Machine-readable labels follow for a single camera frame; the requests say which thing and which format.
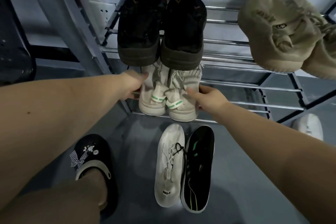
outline plaid bow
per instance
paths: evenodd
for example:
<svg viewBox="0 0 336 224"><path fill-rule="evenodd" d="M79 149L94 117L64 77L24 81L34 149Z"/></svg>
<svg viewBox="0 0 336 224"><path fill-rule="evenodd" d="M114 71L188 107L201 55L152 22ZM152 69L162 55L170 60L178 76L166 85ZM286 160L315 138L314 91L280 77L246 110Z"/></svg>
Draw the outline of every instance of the plaid bow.
<svg viewBox="0 0 336 224"><path fill-rule="evenodd" d="M81 156L81 158L78 159L76 151L73 151L70 154L70 158L71 158L71 167L78 166L78 168L80 168L82 166L82 164L84 163L84 160L87 158L87 153L84 152L84 154Z"/></svg>

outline white sneaker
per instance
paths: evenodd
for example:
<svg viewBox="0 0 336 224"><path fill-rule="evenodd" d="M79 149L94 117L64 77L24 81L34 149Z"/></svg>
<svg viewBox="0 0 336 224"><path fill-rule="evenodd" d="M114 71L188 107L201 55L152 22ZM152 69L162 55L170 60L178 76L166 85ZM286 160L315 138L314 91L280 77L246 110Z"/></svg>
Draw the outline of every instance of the white sneaker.
<svg viewBox="0 0 336 224"><path fill-rule="evenodd" d="M171 207L180 199L184 143L184 132L179 124L171 124L161 136L157 148L154 193L162 207Z"/></svg>
<svg viewBox="0 0 336 224"><path fill-rule="evenodd" d="M201 65L190 71L171 70L169 90L165 95L169 115L173 120L188 122L197 118L199 103L187 94L187 88L199 92L201 77Z"/></svg>
<svg viewBox="0 0 336 224"><path fill-rule="evenodd" d="M142 67L142 73L148 72L148 78L143 82L139 99L141 112L151 116L161 116L166 113L166 96L168 90L169 68L158 59L150 66Z"/></svg>
<svg viewBox="0 0 336 224"><path fill-rule="evenodd" d="M321 121L312 113L295 120L292 128L323 141Z"/></svg>

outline gray floor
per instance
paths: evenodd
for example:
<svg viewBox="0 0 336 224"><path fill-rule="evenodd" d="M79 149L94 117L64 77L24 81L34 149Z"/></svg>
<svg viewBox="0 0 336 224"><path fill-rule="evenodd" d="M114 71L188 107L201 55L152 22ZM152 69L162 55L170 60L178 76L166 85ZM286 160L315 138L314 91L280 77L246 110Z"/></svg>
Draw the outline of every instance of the gray floor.
<svg viewBox="0 0 336 224"><path fill-rule="evenodd" d="M46 76L46 71L43 72L38 79L57 77L54 73L47 73ZM76 76L82 75L71 74L68 77ZM300 78L300 81L309 100L336 88L336 82L332 81L314 78ZM287 85L282 77L274 78L270 83L273 86ZM270 93L268 99L272 103L285 101L295 104L295 98L284 98L277 94ZM277 110L272 110L272 114L283 115ZM336 103L323 106L316 114L322 121L325 141L336 145ZM215 133L215 154L207 209L196 215L187 212L181 204L170 209L158 206L153 190L157 145L164 129L172 123L168 118L144 115L127 117L123 108L116 105L88 132L105 137L115 157L120 200L115 214L104 223L308 223L237 145L228 131L217 124L210 124ZM201 124L191 122L181 125L187 138ZM70 168L69 158L71 151L67 150L36 175L22 193L52 187L64 179L73 179L75 173Z"/></svg>

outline black shoe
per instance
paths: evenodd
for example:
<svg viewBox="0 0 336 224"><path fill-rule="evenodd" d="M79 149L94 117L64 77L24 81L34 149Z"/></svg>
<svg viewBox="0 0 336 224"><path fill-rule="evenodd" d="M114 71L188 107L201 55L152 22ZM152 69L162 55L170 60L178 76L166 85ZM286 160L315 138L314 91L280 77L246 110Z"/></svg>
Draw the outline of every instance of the black shoe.
<svg viewBox="0 0 336 224"><path fill-rule="evenodd" d="M118 204L118 188L109 144L99 135L87 135L76 143L70 157L71 166L75 167L77 173L76 180L91 168L97 168L103 174L107 186L107 205L100 212L100 218L107 219L114 213Z"/></svg>
<svg viewBox="0 0 336 224"><path fill-rule="evenodd" d="M187 142L181 201L191 213L203 212L208 204L214 144L215 137L208 126L197 128Z"/></svg>
<svg viewBox="0 0 336 224"><path fill-rule="evenodd" d="M161 62L170 69L189 71L203 55L207 9L201 0L170 0L163 22Z"/></svg>
<svg viewBox="0 0 336 224"><path fill-rule="evenodd" d="M126 0L121 7L118 53L128 66L149 66L159 57L160 25L167 0Z"/></svg>

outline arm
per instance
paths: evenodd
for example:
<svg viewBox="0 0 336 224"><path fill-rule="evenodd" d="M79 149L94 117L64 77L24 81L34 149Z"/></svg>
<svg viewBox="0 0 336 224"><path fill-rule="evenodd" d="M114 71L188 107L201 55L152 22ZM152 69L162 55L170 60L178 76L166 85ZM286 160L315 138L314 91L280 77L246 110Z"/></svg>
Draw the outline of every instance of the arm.
<svg viewBox="0 0 336 224"><path fill-rule="evenodd" d="M127 71L0 88L0 209L145 78Z"/></svg>
<svg viewBox="0 0 336 224"><path fill-rule="evenodd" d="M235 141L304 214L317 223L336 219L336 148L231 104L217 89L188 89L202 109Z"/></svg>

